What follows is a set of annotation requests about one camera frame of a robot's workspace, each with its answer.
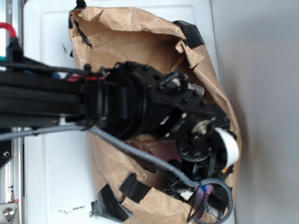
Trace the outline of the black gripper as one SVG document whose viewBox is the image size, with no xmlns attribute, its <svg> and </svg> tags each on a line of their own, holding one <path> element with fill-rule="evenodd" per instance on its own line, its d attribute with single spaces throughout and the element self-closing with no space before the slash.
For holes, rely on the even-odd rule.
<svg viewBox="0 0 299 224">
<path fill-rule="evenodd" d="M 237 136 L 219 127 L 205 134 L 192 134 L 188 141 L 177 140 L 176 148 L 181 160 L 171 159 L 169 163 L 194 182 L 206 179 L 226 181 L 239 159 Z M 203 211 L 212 216 L 224 216 L 230 206 L 226 189 L 214 182 L 193 188 L 172 175 L 164 192 L 190 203 L 193 216 L 200 216 Z"/>
</svg>

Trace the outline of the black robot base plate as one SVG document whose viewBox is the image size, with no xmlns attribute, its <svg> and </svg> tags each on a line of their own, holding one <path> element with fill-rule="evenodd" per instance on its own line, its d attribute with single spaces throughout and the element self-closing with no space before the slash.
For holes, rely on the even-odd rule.
<svg viewBox="0 0 299 224">
<path fill-rule="evenodd" d="M 0 142 L 0 168 L 3 168 L 12 157 L 12 142 L 11 140 Z"/>
</svg>

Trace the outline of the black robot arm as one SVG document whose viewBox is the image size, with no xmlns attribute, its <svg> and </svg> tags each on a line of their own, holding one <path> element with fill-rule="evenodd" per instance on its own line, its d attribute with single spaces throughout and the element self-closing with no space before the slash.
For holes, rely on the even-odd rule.
<svg viewBox="0 0 299 224">
<path fill-rule="evenodd" d="M 236 136 L 218 103 L 191 88 L 187 75 L 167 75 L 139 63 L 93 72 L 50 67 L 23 55 L 9 39 L 0 73 L 0 141 L 61 131 L 88 130 L 168 178 L 166 192 L 214 185 L 208 206 L 222 219 L 233 210 L 224 183 L 234 160 L 224 141 Z"/>
</svg>

